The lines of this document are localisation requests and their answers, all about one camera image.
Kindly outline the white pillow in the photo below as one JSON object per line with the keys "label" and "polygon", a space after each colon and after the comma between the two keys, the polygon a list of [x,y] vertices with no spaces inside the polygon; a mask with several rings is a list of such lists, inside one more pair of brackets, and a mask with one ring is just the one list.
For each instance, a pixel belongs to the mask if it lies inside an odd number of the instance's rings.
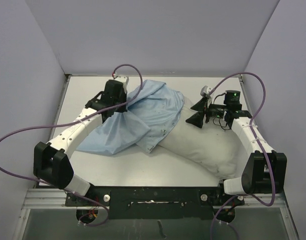
{"label": "white pillow", "polygon": [[178,122],[158,145],[200,164],[220,179],[234,178],[238,158],[244,150],[241,141],[231,130],[224,131],[213,123],[202,128],[186,123],[195,113],[190,109],[192,106],[185,97]]}

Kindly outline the light blue pillowcase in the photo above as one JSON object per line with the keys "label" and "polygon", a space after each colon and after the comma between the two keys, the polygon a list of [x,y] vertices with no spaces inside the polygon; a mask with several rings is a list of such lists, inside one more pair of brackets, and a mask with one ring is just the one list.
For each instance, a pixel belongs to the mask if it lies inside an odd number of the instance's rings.
{"label": "light blue pillowcase", "polygon": [[77,147],[79,152],[112,156],[132,145],[150,153],[178,123],[184,95],[165,82],[147,79],[128,94],[127,111],[115,112]]}

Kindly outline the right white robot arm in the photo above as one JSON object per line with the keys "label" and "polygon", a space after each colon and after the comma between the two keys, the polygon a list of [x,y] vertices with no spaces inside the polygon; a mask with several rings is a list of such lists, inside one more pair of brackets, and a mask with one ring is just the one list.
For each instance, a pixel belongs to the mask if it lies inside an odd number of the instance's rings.
{"label": "right white robot arm", "polygon": [[223,187],[216,190],[215,198],[220,204],[227,204],[233,195],[279,194],[284,190],[287,157],[276,152],[262,137],[249,111],[242,109],[240,91],[227,90],[223,93],[224,103],[214,104],[212,90],[204,87],[201,100],[191,107],[195,111],[186,122],[198,128],[210,119],[224,120],[246,150],[246,156],[239,160],[236,175],[223,181]]}

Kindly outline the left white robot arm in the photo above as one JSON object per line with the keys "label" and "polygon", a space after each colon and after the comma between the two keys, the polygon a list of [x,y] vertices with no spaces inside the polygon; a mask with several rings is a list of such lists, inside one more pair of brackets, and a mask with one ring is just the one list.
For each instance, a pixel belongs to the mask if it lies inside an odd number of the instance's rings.
{"label": "left white robot arm", "polygon": [[87,206],[93,203],[95,193],[91,183],[74,173],[70,158],[82,141],[101,126],[115,112],[125,112],[126,106],[115,107],[97,114],[99,110],[116,106],[127,100],[127,76],[118,76],[106,82],[103,91],[89,100],[69,126],[47,143],[39,142],[33,153],[33,174],[60,190],[77,193],[77,200]]}

